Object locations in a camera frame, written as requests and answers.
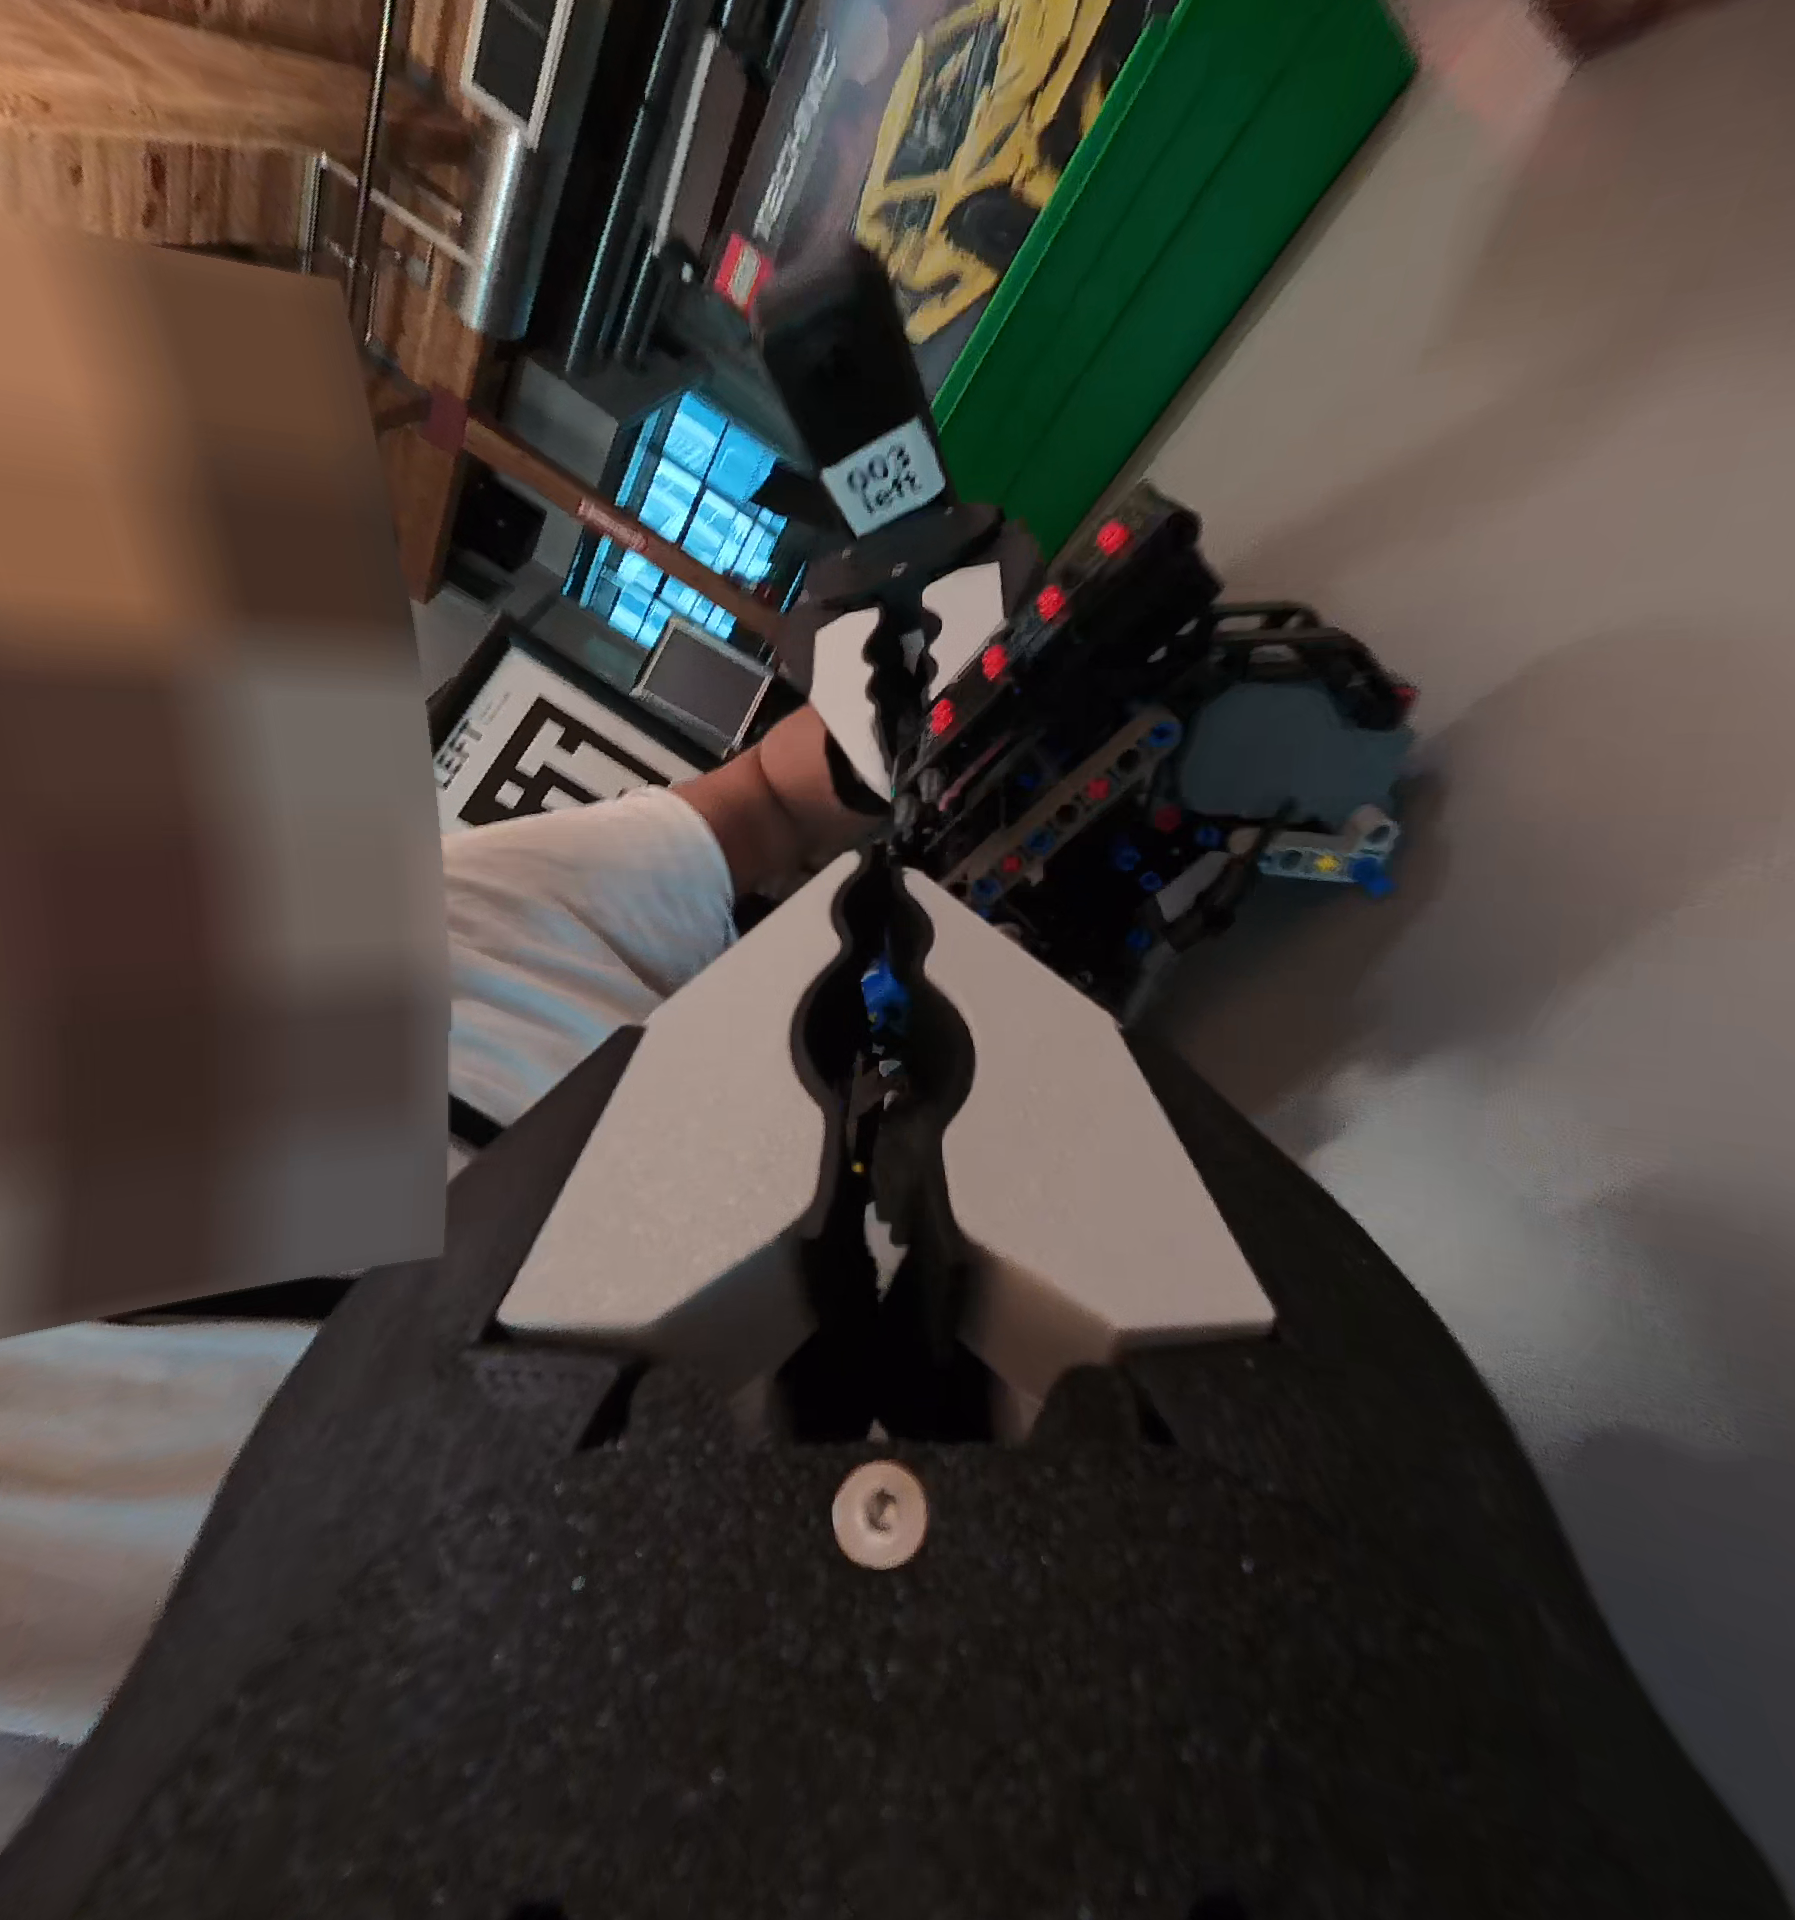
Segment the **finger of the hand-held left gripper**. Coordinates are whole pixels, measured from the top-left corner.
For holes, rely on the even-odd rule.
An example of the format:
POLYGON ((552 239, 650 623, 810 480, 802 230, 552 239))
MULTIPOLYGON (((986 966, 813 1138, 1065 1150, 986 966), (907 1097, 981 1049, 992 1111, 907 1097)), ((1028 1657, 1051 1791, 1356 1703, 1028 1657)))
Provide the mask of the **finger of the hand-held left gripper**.
POLYGON ((925 750, 961 723, 966 681, 1005 633, 1005 596, 996 564, 909 587, 898 610, 898 750, 925 750))
POLYGON ((895 797, 905 750, 905 661, 895 614, 836 614, 813 636, 810 704, 874 800, 895 797))

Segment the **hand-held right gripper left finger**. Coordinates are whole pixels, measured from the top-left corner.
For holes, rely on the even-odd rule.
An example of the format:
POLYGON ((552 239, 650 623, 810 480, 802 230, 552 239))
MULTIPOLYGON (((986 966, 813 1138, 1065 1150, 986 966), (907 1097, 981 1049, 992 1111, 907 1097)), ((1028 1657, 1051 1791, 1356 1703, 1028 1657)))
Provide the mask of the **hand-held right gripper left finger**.
POLYGON ((644 1022, 497 1314, 528 1352, 671 1365, 738 1423, 783 1423, 813 1332, 804 1249, 836 1185, 841 1096, 812 994, 847 966, 862 853, 833 859, 644 1022))

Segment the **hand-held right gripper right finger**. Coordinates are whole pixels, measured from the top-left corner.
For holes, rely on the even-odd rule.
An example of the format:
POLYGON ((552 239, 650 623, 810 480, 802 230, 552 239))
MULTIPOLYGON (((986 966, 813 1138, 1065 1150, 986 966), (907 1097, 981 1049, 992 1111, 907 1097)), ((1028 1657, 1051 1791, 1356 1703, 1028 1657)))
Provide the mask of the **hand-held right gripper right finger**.
POLYGON ((1276 1311, 1117 1022, 931 877, 903 885, 971 1049, 940 1165, 974 1273, 958 1338, 1005 1434, 1076 1368, 1266 1336, 1276 1311))

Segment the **toy brick truck model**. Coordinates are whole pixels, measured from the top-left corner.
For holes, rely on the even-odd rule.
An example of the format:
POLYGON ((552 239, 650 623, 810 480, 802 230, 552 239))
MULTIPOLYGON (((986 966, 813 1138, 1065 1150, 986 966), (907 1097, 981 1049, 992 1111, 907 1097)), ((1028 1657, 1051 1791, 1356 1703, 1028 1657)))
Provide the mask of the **toy brick truck model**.
POLYGON ((1389 896, 1417 690, 1291 599, 1235 601, 1201 519, 1134 483, 1036 596, 1051 704, 978 678, 905 750, 905 860, 1116 1021, 1260 881, 1389 896))

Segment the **person's left forearm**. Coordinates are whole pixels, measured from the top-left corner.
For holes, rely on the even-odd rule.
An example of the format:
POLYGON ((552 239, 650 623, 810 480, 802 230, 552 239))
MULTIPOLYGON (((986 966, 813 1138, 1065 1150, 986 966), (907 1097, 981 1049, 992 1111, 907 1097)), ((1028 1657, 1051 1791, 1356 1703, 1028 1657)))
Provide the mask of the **person's left forearm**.
POLYGON ((810 704, 671 792, 707 827, 738 899, 797 888, 859 848, 888 812, 810 704))

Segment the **yellow car set box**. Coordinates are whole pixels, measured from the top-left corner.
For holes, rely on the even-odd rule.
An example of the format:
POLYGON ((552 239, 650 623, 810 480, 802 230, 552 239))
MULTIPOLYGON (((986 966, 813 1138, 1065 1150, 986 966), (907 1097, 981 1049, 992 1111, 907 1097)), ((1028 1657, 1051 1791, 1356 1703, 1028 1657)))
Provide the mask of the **yellow car set box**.
POLYGON ((747 315, 841 241, 939 377, 1169 3, 800 5, 710 284, 747 315))

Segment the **small grey monitor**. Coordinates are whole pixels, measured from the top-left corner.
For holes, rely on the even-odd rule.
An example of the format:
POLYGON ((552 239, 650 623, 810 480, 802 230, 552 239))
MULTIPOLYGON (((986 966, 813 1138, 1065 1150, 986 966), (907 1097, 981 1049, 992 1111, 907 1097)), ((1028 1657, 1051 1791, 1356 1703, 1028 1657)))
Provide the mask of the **small grey monitor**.
POLYGON ((635 671, 629 696, 721 759, 749 741, 775 667, 673 614, 635 671))

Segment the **blue lit window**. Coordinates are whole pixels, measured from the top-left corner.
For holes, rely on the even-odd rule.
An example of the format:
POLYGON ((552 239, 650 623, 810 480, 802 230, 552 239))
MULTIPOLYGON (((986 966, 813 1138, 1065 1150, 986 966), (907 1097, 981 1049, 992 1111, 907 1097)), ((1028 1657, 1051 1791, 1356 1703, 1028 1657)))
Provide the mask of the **blue lit window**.
MULTIPOLYGON (((763 501, 775 468, 771 447, 704 397, 683 394, 621 431, 603 489, 644 535, 781 610, 802 587, 810 541, 763 501)), ((763 649, 760 628, 661 559, 593 531, 580 535, 562 593, 644 650, 677 618, 719 640, 763 649)))

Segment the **brown wooden beam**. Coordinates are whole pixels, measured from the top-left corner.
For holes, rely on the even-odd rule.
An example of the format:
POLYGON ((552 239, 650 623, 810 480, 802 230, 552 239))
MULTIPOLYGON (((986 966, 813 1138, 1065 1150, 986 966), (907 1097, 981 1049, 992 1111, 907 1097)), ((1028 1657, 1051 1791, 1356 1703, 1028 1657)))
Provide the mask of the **brown wooden beam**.
POLYGON ((493 420, 470 412, 461 428, 461 447, 478 463, 501 475, 501 478, 541 496, 560 513, 571 515, 584 531, 598 539, 618 543, 624 552, 656 565, 665 576, 683 582, 721 612, 730 614, 742 631, 777 645, 783 633, 783 614, 778 610, 744 589, 738 580, 717 575, 710 565, 696 562, 682 545, 661 539, 645 528, 640 518, 622 512, 604 497, 604 493, 598 493, 596 487, 515 442, 493 420))

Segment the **black white marker board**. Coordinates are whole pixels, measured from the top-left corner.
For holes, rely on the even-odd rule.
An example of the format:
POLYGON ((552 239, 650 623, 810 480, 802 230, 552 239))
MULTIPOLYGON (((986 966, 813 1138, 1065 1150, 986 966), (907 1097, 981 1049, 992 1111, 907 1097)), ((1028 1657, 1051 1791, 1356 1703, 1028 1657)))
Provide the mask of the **black white marker board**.
POLYGON ((714 766, 686 732, 510 619, 430 695, 427 737, 445 835, 668 789, 714 766))

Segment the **green plastic bin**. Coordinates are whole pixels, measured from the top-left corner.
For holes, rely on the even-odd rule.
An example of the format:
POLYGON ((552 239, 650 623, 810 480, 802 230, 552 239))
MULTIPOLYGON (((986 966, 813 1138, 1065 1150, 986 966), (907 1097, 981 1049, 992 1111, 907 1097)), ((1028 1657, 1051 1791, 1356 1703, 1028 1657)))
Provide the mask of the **green plastic bin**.
POLYGON ((937 392, 958 493, 1051 559, 1412 73, 1382 3, 1186 3, 1146 25, 937 392))

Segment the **white framed vent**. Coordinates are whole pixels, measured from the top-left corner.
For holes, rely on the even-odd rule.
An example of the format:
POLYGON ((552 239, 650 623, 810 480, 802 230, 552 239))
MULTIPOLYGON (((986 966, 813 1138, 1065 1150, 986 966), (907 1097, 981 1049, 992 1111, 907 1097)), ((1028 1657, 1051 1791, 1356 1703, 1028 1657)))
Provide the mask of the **white framed vent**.
POLYGON ((458 87, 484 117, 535 149, 562 61, 572 3, 478 3, 458 87))

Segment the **silver air duct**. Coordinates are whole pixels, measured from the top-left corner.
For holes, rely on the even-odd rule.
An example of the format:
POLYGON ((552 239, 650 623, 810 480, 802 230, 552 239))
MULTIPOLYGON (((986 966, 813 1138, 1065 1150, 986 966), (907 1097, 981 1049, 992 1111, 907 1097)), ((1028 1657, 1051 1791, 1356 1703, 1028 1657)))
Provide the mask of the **silver air duct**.
POLYGON ((488 128, 451 296, 457 320, 489 343, 525 336, 566 172, 568 160, 534 149, 525 132, 488 128))

